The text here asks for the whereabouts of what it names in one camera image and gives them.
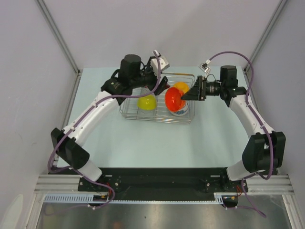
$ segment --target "wall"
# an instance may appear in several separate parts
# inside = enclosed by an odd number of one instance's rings
[[[289,174],[305,215],[305,1],[289,1],[255,63],[254,94],[266,121],[287,142],[282,174]]]
[[[0,220],[23,194],[21,228],[75,74],[34,0],[5,1],[0,11]]]
[[[198,66],[214,54],[250,56],[279,0],[46,0],[80,68],[117,67],[152,50],[172,66]],[[213,65],[246,62],[226,55]]]

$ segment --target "white tabletop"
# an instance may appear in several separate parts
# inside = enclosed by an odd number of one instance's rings
[[[93,101],[116,68],[85,68],[70,122]],[[241,67],[238,85],[246,87]],[[167,72],[204,73],[198,67],[170,67]],[[220,67],[211,73],[219,79]],[[237,116],[220,97],[195,103],[190,124],[126,120],[119,108],[96,126],[83,148],[99,167],[227,167],[242,158],[248,142]],[[67,165],[62,159],[58,166]]]

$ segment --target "red bowl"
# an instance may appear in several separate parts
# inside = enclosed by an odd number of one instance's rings
[[[183,108],[185,105],[185,100],[181,99],[183,95],[183,91],[176,87],[170,87],[167,89],[164,97],[167,109],[172,112],[176,112]]]

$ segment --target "dish rack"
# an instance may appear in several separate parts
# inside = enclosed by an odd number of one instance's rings
[[[195,82],[195,76],[192,74],[163,73],[162,76],[168,78],[168,84],[170,86],[173,86],[177,82],[184,82],[191,88]],[[123,117],[132,120],[146,120],[162,123],[190,123],[195,116],[195,101],[187,101],[189,112],[186,115],[174,116],[165,106],[165,92],[166,90],[155,97],[157,101],[156,109],[150,111],[143,110],[137,105],[138,98],[128,98],[121,104],[120,112]],[[147,93],[146,88],[137,88],[132,91],[132,95],[141,95],[145,93]]]

